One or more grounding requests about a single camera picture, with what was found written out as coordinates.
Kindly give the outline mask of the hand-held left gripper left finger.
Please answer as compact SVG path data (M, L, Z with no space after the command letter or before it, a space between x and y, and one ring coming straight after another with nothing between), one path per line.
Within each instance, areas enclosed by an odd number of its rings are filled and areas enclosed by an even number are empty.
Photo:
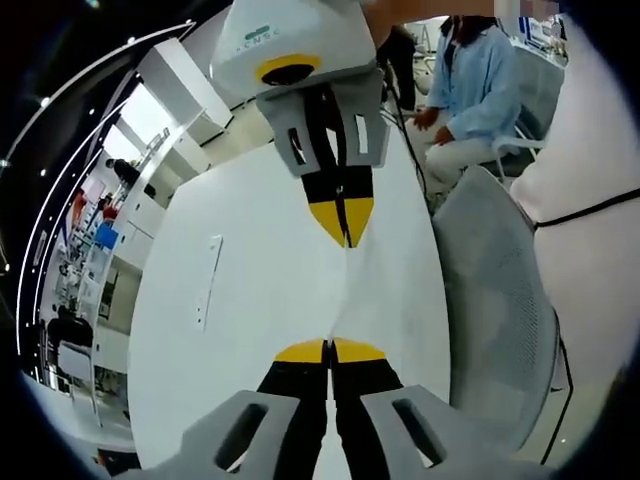
M255 391L234 394L183 436L187 479L311 479L327 429L327 342L276 355Z

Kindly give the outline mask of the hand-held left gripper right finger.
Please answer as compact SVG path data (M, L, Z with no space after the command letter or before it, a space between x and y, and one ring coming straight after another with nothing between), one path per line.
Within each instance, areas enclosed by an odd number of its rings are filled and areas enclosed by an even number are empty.
M421 385L405 386L376 347L332 342L336 426L353 479L463 479L469 429Z

